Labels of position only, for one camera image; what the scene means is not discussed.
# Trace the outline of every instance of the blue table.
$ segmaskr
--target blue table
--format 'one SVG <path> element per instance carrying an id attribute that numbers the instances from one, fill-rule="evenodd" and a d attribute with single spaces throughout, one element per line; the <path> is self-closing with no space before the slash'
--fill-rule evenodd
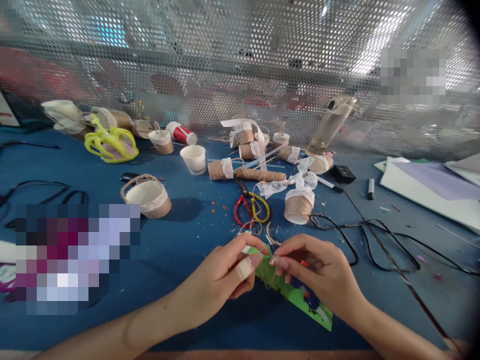
<path id="1" fill-rule="evenodd" d="M 149 141 L 139 140 L 140 155 L 134 161 L 105 164 L 88 153 L 81 143 L 52 130 L 31 135 L 0 133 L 0 142 L 15 139 L 57 144 L 61 150 L 26 145 L 5 149 L 0 158 L 0 194 L 21 181 L 38 179 L 61 181 L 70 184 L 72 189 L 84 190 L 91 204 L 120 204 L 123 185 L 120 175 L 124 172 L 147 173 L 166 178 L 164 185 L 172 201 L 172 210 L 162 219 L 149 219 L 145 223 L 141 245 L 132 251 L 133 259 L 120 264 L 119 284 L 95 306 L 74 316 L 25 316 L 18 302 L 1 301 L 0 349 L 47 349 L 78 332 L 162 297 L 177 287 L 214 247 L 235 237 L 240 228 L 233 219 L 233 207 L 240 196 L 237 184 L 233 180 L 212 182 L 208 173 L 191 176 L 179 156 L 180 147 L 175 147 L 171 155 L 159 155 L 150 149 Z M 231 152 L 225 143 L 202 139 L 199 143 L 205 146 L 207 158 L 221 159 Z M 281 163 L 286 165 L 287 175 L 297 172 L 296 167 Z M 251 189 L 254 182 L 246 181 L 245 184 Z M 50 192 L 54 190 L 28 187 L 15 194 L 11 202 L 38 203 Z M 345 194 L 322 185 L 314 192 L 315 212 L 323 212 L 340 223 L 362 220 Z M 284 199 L 285 193 L 279 193 L 268 200 L 275 238 L 285 241 L 292 235 L 307 233 L 333 242 L 349 260 L 353 259 L 336 231 L 320 231 L 310 225 L 287 222 L 283 217 Z M 11 210 L 7 219 L 13 214 Z M 378 271 L 372 266 L 358 229 L 347 229 L 346 234 L 357 248 L 359 264 L 353 271 L 368 300 L 446 349 L 441 335 L 399 275 Z M 15 241 L 15 234 L 2 227 L 0 239 Z M 375 253 L 379 251 L 379 248 L 374 249 Z M 205 325 L 154 348 L 156 351 L 201 349 L 366 350 L 371 347 L 340 319 L 334 318 L 330 333 L 279 294 L 257 282 L 251 293 L 229 301 Z"/>
<path id="2" fill-rule="evenodd" d="M 343 188 L 362 216 L 365 219 L 379 219 L 392 231 L 410 235 L 451 258 L 463 268 L 480 272 L 480 250 L 445 232 L 437 225 L 478 245 L 480 236 L 457 222 L 381 186 L 380 179 L 383 173 L 373 164 L 383 160 L 384 156 L 335 156 L 337 164 L 347 165 L 357 177 L 351 184 L 344 184 Z M 367 193 L 368 179 L 372 178 L 375 179 L 375 199 L 367 200 L 363 194 Z M 378 230 L 375 233 L 400 267 L 410 269 L 413 267 L 389 235 Z M 371 241 L 376 242 L 373 235 L 371 233 L 369 235 Z M 405 275 L 420 300 L 448 337 L 453 340 L 471 341 L 477 326 L 476 294 L 480 289 L 480 277 L 460 272 L 438 255 L 406 237 L 399 239 L 414 256 L 420 255 L 426 260 L 426 262 L 418 260 L 422 267 L 421 271 Z M 435 278 L 436 274 L 442 276 L 441 281 Z"/>

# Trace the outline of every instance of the yellow scissor handle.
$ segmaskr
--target yellow scissor handle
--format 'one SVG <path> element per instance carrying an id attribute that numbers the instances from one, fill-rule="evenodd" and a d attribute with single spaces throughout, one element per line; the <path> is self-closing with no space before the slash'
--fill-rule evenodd
<path id="1" fill-rule="evenodd" d="M 255 221 L 258 221 L 259 223 L 266 223 L 268 221 L 268 219 L 270 219 L 270 206 L 269 204 L 264 200 L 262 199 L 260 196 L 258 196 L 257 194 L 254 194 L 252 192 L 249 192 L 250 196 L 252 197 L 251 198 L 251 212 L 253 213 L 253 219 Z M 258 216 L 257 216 L 257 209 L 256 209 L 256 202 L 260 201 L 261 203 L 263 203 L 263 205 L 265 205 L 265 209 L 266 209 L 266 217 L 263 218 L 263 219 L 260 219 Z"/>

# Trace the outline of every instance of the metal mesh wall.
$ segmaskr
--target metal mesh wall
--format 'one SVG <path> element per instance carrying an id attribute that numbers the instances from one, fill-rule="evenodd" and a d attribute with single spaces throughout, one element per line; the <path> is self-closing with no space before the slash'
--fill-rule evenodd
<path id="1" fill-rule="evenodd" d="M 347 93 L 337 151 L 454 160 L 480 152 L 479 49 L 441 0 L 24 0 L 23 43 L 0 49 L 2 88 L 175 120 L 286 122 L 305 146 L 328 100 Z M 380 50 L 444 49 L 446 101 L 380 103 Z"/>

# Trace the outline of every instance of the marker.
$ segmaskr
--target marker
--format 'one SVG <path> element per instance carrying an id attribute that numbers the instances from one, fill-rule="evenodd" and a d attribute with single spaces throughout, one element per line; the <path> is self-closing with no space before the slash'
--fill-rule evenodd
<path id="1" fill-rule="evenodd" d="M 317 176 L 316 178 L 323 185 L 327 185 L 330 189 L 335 190 L 337 193 L 343 193 L 344 192 L 344 190 L 341 187 L 338 187 L 337 185 L 333 185 L 331 182 L 328 182 L 327 180 L 322 179 L 320 176 Z"/>
<path id="2" fill-rule="evenodd" d="M 367 199 L 368 200 L 373 200 L 374 199 L 374 193 L 375 193 L 375 180 L 370 179 L 368 180 L 368 195 Z"/>

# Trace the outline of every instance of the scissors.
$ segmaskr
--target scissors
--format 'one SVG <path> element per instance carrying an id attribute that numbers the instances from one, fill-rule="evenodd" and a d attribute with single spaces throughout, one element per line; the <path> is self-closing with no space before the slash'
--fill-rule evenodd
<path id="1" fill-rule="evenodd" d="M 247 188 L 245 187 L 245 184 L 242 181 L 242 179 L 239 179 L 239 178 L 236 177 L 235 180 L 241 188 L 241 196 L 238 199 L 238 201 L 236 202 L 235 207 L 233 208 L 233 217 L 235 218 L 236 223 L 238 225 L 240 225 L 241 227 L 245 226 L 247 229 L 251 229 L 252 224 L 255 221 L 257 221 L 259 223 L 262 223 L 262 224 L 266 223 L 270 219 L 270 206 L 269 206 L 269 204 L 264 199 L 262 199 L 260 196 L 248 191 Z M 251 198 L 251 208 L 249 206 L 247 198 Z M 263 218 L 263 219 L 261 219 L 257 216 L 257 208 L 256 208 L 257 200 L 260 201 L 261 203 L 263 203 L 263 205 L 265 206 L 266 217 Z M 243 203 L 243 205 L 245 205 L 245 207 L 248 211 L 248 214 L 250 215 L 251 222 L 248 225 L 245 225 L 242 222 L 242 220 L 240 220 L 240 218 L 239 218 L 238 209 L 239 209 L 240 203 Z"/>

